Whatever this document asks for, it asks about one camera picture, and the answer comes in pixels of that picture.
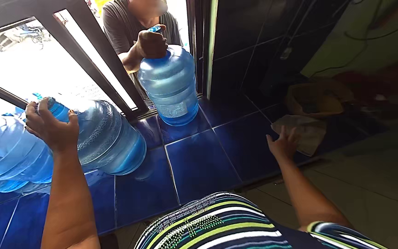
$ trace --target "hand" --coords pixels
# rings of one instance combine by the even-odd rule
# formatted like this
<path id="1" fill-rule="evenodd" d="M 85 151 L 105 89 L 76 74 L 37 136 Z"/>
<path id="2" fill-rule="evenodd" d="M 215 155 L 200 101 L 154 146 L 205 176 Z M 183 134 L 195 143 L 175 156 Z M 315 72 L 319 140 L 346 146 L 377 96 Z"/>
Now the hand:
<path id="1" fill-rule="evenodd" d="M 165 31 L 166 27 L 163 24 L 158 24 L 162 31 Z M 167 38 L 164 38 L 162 34 L 143 30 L 139 32 L 138 41 L 136 42 L 136 48 L 139 54 L 143 58 L 147 59 L 160 59 L 167 54 Z"/>
<path id="2" fill-rule="evenodd" d="M 287 135 L 285 126 L 280 127 L 278 140 L 273 141 L 270 135 L 267 135 L 268 147 L 277 160 L 293 159 L 297 149 L 299 136 L 296 134 L 296 127 L 291 129 L 291 134 Z"/>
<path id="3" fill-rule="evenodd" d="M 69 122 L 60 122 L 49 111 L 48 98 L 39 102 L 38 113 L 35 113 L 35 102 L 26 107 L 26 129 L 31 134 L 41 138 L 53 150 L 53 153 L 62 153 L 69 150 L 77 151 L 79 125 L 78 116 L 69 110 Z"/>

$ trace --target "cloth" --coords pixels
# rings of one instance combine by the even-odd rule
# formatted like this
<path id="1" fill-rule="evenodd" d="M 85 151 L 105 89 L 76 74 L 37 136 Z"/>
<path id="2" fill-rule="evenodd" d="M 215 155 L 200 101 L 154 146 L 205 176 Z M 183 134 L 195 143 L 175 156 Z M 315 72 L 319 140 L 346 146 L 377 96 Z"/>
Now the cloth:
<path id="1" fill-rule="evenodd" d="M 274 122 L 271 127 L 277 134 L 280 134 L 282 125 L 287 127 L 287 134 L 290 134 L 293 127 L 297 127 L 296 133 L 300 135 L 297 151 L 306 156 L 314 155 L 326 133 L 324 121 L 308 116 L 285 115 Z"/>
<path id="2" fill-rule="evenodd" d="M 158 218 L 135 249 L 385 249 L 334 223 L 313 222 L 307 232 L 285 228 L 254 203 L 219 192 Z"/>
<path id="3" fill-rule="evenodd" d="M 114 0 L 108 2 L 102 8 L 102 21 L 104 22 L 104 33 L 114 48 L 116 54 L 128 52 L 138 40 L 138 34 L 147 30 L 136 17 L 128 10 L 127 0 Z M 159 17 L 159 24 L 164 24 L 167 29 L 162 35 L 167 38 L 167 44 L 182 46 L 179 27 L 176 18 L 169 12 Z M 153 105 L 147 93 L 138 80 L 138 73 L 129 74 L 147 106 Z"/>

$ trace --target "wrist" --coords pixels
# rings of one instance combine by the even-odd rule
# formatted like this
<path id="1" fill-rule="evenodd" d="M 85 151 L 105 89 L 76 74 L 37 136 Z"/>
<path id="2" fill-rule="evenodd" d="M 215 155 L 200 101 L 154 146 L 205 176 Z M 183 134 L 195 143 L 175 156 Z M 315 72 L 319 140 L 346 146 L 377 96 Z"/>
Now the wrist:
<path id="1" fill-rule="evenodd" d="M 141 61 L 142 59 L 144 59 L 144 53 L 142 52 L 142 48 L 140 46 L 140 42 L 136 42 L 132 47 L 131 47 L 131 52 L 132 52 L 132 56 L 133 58 L 135 58 L 136 60 Z"/>
<path id="2" fill-rule="evenodd" d="M 77 146 L 71 146 L 62 149 L 54 149 L 53 151 L 53 159 L 57 160 L 60 158 L 78 158 L 78 149 Z"/>
<path id="3" fill-rule="evenodd" d="M 279 164 L 281 164 L 281 163 L 293 163 L 294 161 L 293 161 L 293 158 L 291 157 L 289 157 L 289 156 L 287 156 L 287 155 L 283 155 L 283 154 L 280 154 L 280 155 L 274 155 L 274 157 L 276 158 L 276 161 L 279 163 Z"/>

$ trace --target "label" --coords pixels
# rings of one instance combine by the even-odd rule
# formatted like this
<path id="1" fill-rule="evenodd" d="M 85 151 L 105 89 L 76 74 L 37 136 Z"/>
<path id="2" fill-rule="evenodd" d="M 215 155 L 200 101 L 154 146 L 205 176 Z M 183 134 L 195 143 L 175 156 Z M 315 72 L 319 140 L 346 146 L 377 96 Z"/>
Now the label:
<path id="1" fill-rule="evenodd" d="M 174 105 L 157 106 L 160 115 L 165 117 L 179 117 L 187 114 L 187 105 L 184 102 Z"/>

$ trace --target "plastic water bottle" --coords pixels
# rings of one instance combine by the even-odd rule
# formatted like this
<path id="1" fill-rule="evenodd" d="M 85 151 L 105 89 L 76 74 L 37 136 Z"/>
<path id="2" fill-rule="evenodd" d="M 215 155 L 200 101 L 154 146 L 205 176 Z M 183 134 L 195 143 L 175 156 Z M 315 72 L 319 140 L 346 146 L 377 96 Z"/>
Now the plastic water bottle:
<path id="1" fill-rule="evenodd" d="M 138 78 L 164 122 L 182 126 L 195 118 L 199 107 L 195 62 L 184 48 L 169 45 L 163 58 L 143 59 Z"/>
<path id="2" fill-rule="evenodd" d="M 50 182 L 52 168 L 47 145 L 19 118 L 0 116 L 0 180 Z"/>
<path id="3" fill-rule="evenodd" d="M 68 108 L 49 98 L 49 110 L 68 122 Z M 146 142 L 107 101 L 82 101 L 75 108 L 80 127 L 78 156 L 85 172 L 99 168 L 114 175 L 134 171 L 145 158 Z M 14 116 L 0 116 L 0 192 L 27 183 L 51 182 L 53 157 L 48 146 Z"/>
<path id="4" fill-rule="evenodd" d="M 49 110 L 59 121 L 68 122 L 69 109 L 49 98 Z M 78 103 L 78 156 L 85 171 L 99 168 L 113 175 L 133 172 L 143 162 L 144 137 L 107 101 Z"/>

